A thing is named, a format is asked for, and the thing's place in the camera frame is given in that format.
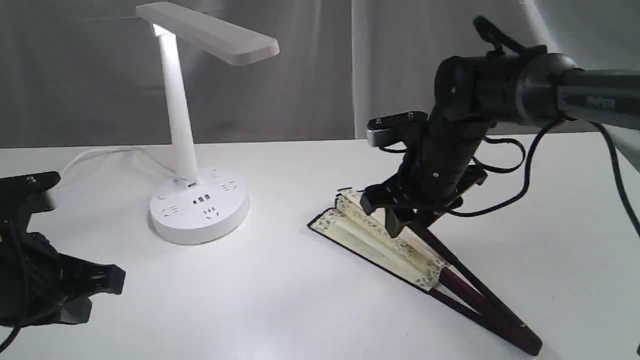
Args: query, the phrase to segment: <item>lamp head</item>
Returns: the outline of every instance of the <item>lamp head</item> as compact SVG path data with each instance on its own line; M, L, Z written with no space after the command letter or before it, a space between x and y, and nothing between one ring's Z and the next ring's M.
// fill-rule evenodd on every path
M153 24L157 37L173 33L231 65L255 63L280 52L274 38L176 4L140 5L136 14Z

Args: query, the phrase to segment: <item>white desk lamp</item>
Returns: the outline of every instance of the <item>white desk lamp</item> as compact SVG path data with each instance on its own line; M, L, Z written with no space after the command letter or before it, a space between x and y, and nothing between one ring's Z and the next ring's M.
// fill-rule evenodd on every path
M280 52L278 41L240 26L171 3L136 7L160 43L166 105L175 156L173 179L149 205L158 233L172 243L197 245L235 229L249 211L243 182L233 173L198 168L176 35L231 65L246 65Z

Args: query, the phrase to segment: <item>lamp base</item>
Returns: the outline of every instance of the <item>lamp base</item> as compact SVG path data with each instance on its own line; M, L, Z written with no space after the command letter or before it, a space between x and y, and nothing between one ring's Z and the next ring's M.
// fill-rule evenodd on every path
M156 231L180 245L215 240L238 227L249 212L249 197L233 173L198 169L198 184L185 187L177 179L162 184L149 204Z

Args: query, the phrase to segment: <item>white tabletop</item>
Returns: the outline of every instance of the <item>white tabletop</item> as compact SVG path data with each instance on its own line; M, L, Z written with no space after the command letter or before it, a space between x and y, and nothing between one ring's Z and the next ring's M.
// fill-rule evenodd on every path
M59 169L81 150L1 150L0 176ZM150 151L171 162L169 147ZM24 329L3 358L530 358L306 228L336 189L384 180L400 155L364 141L199 145L197 154L203 167L244 176L251 210L240 228L196 247L165 242L147 215L164 170L140 153L77 164L56 187L57 210L35 215L29 230L62 253L121 266L124 292L92 297L88 324ZM519 154L484 144L478 156L508 166ZM622 157L621 167L640 209L640 174ZM492 174L463 209L521 186L521 172ZM539 359L637 359L640 240L600 135L548 135L524 199L482 217L445 216L431 229L536 331Z

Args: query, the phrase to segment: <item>white cable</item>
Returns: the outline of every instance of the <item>white cable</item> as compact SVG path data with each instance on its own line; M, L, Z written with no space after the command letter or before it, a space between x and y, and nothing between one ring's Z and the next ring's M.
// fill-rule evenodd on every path
M147 155L147 157L149 159L151 159L154 163L156 163L158 166L160 166L161 168L174 173L173 169L168 167L167 165L161 163L159 160L155 159L153 156L151 156L151 154L149 154L147 152L146 149L142 148L142 147L138 147L138 146L121 146L121 147L104 147L104 148L99 148L99 149L89 149L89 150L85 150L81 153L79 153L78 155L75 156L75 158L73 158L71 161L69 161L63 168L62 170L59 171L60 173L60 177L64 178L65 174L67 173L67 171L72 168L78 161L82 160L83 158L85 158L87 155L89 154L93 154L96 152L103 152L106 154L111 154L114 152L125 152L125 151L141 151L142 153L144 153L145 155Z

